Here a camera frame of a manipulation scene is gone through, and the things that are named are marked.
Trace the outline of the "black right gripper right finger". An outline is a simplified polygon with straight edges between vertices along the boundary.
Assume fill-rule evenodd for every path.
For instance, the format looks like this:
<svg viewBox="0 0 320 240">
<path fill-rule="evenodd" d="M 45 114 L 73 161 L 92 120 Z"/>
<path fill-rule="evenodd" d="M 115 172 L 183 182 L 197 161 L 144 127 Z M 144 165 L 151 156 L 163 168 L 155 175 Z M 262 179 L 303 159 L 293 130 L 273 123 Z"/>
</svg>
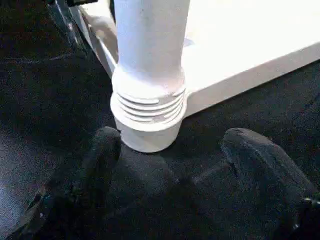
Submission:
<svg viewBox="0 0 320 240">
<path fill-rule="evenodd" d="M 320 238 L 320 190 L 283 148 L 255 131 L 230 128 L 221 149 L 269 239 Z"/>
</svg>

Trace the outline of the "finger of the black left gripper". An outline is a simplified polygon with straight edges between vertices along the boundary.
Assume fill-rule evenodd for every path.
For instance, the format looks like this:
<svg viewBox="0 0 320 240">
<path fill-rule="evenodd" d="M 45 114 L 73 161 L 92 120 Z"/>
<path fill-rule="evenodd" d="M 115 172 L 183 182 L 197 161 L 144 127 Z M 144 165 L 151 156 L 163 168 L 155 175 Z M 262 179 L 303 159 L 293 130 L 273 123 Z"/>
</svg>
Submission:
<svg viewBox="0 0 320 240">
<path fill-rule="evenodd" d="M 88 53 L 88 44 L 73 18 L 68 0 L 48 0 L 47 10 L 61 37 L 75 51 Z"/>
</svg>

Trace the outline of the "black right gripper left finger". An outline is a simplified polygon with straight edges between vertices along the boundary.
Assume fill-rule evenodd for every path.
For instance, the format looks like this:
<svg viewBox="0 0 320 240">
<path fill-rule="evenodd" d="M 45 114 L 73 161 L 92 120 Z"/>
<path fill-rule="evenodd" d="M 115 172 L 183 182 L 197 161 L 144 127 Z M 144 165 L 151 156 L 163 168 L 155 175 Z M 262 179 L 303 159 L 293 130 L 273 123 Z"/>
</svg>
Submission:
<svg viewBox="0 0 320 240">
<path fill-rule="evenodd" d="M 8 240 L 105 240 L 107 195 L 121 153 L 118 129 L 99 128 L 34 194 Z"/>
</svg>

